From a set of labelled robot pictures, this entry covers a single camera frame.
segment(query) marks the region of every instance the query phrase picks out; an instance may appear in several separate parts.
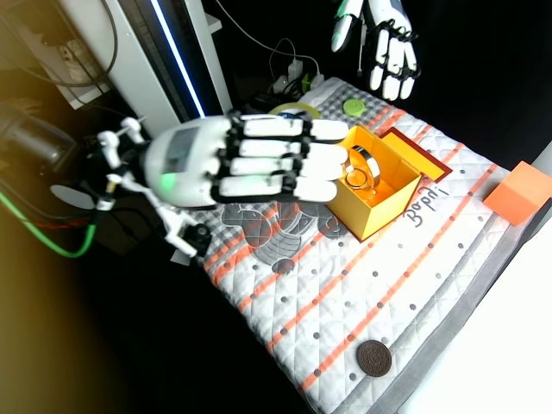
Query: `open yellow box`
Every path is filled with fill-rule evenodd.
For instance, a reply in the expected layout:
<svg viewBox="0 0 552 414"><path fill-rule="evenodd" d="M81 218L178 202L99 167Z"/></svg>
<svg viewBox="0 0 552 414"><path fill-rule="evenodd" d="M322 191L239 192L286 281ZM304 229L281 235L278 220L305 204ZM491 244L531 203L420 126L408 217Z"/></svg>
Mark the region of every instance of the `open yellow box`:
<svg viewBox="0 0 552 414"><path fill-rule="evenodd" d="M361 241L384 227L406 209L422 174L392 147L369 130L353 127L339 144L363 146L377 161L381 180L375 191L354 190L344 179L337 182L337 196L329 209Z"/></svg>

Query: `dark brown disc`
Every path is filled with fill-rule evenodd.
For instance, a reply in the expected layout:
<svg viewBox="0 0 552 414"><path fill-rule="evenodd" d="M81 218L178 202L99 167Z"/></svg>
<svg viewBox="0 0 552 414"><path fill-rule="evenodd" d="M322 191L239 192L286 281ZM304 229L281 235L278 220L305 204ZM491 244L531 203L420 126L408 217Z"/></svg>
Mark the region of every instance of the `dark brown disc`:
<svg viewBox="0 0 552 414"><path fill-rule="evenodd" d="M356 361L371 377L381 377L391 369L391 352L379 341L363 342L356 349Z"/></svg>

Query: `green bottle cap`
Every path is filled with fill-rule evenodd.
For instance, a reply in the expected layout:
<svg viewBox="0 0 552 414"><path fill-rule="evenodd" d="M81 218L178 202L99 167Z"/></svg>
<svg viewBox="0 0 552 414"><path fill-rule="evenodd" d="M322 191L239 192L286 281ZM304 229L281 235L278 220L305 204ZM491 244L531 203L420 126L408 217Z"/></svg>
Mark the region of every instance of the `green bottle cap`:
<svg viewBox="0 0 552 414"><path fill-rule="evenodd" d="M360 99L349 99L343 103L343 111L349 116L361 116L366 106Z"/></svg>

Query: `robotic arm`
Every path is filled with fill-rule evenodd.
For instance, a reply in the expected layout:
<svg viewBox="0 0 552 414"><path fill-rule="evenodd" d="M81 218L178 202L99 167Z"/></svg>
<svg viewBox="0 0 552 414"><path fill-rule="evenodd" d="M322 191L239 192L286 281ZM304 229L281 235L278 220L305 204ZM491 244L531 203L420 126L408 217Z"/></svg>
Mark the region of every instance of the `robotic arm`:
<svg viewBox="0 0 552 414"><path fill-rule="evenodd" d="M122 130L98 135L111 173L97 210L113 206L118 185L143 193L165 224L166 240L188 257L204 255L210 236L185 209L270 200L327 203L348 158L345 148L329 145L347 135L347 124L338 121L233 112L186 122L151 142L140 130L127 118ZM122 135L140 162L120 156Z"/></svg>
<svg viewBox="0 0 552 414"><path fill-rule="evenodd" d="M370 41L375 43L375 54L370 62L368 84L377 91L382 86L384 99L406 99L419 76L416 55L412 47L415 35L400 0L343 0L337 11L337 22L332 37L332 51L347 46L353 24L362 20L362 48L367 41L367 22L373 25Z"/></svg>

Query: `watch band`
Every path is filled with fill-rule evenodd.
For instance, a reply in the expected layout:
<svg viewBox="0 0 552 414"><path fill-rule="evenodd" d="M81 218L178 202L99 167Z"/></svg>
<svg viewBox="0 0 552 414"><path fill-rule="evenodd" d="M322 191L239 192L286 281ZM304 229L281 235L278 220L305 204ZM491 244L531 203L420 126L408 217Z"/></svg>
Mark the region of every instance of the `watch band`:
<svg viewBox="0 0 552 414"><path fill-rule="evenodd" d="M378 161L376 161L376 159L364 147L362 147L360 145L355 145L355 146L351 147L350 150L356 151L366 161L367 169L370 172L370 174L372 175L373 188L377 187L378 184L380 183L380 180L381 180L381 170L380 170L380 166L378 165ZM360 172L364 173L364 175L366 175L366 173L363 172L361 169L354 168L351 165L351 161L350 161L350 157L349 157L347 159L347 161L345 162L345 171L346 171L345 181L347 181L347 184L350 185L351 187L353 187L356 190L365 188L368 184L368 177L367 176L366 176L366 181L362 185L351 185L349 183L349 181L347 180L347 176L354 170L360 171Z"/></svg>

